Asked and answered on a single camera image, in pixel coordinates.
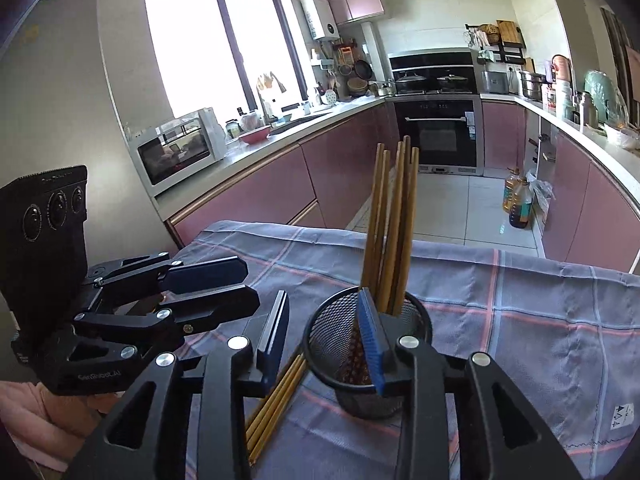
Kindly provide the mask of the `person left hand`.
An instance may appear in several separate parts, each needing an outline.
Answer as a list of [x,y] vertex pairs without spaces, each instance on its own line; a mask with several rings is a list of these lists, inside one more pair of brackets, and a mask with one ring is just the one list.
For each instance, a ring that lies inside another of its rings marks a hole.
[[74,408],[108,414],[124,395],[123,391],[113,393],[90,394],[90,396],[66,396],[65,402]]

